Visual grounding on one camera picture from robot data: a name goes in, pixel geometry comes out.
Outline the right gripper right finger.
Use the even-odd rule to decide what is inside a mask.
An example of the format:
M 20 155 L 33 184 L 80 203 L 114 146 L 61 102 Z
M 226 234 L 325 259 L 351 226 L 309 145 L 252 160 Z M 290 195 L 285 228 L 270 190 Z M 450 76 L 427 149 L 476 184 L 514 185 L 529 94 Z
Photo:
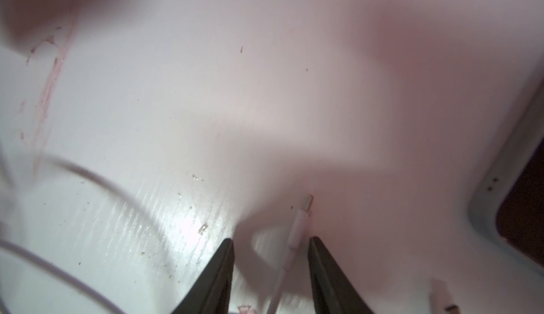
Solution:
M 309 240 L 307 259 L 317 314 L 374 314 L 317 236 Z

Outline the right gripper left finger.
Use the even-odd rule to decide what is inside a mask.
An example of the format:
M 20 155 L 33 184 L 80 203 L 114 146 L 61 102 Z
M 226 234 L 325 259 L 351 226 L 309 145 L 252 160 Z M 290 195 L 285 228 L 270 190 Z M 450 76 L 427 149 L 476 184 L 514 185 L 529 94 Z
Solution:
M 215 251 L 188 294 L 171 313 L 229 313 L 234 266 L 234 243 L 231 238 L 226 238 Z

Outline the clear case phone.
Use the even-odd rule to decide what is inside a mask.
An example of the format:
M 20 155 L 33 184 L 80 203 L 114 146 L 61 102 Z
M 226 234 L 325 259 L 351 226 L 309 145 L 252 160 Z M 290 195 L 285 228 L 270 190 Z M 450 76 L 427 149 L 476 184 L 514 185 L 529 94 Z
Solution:
M 539 84 L 467 208 L 473 228 L 543 273 L 543 85 Z

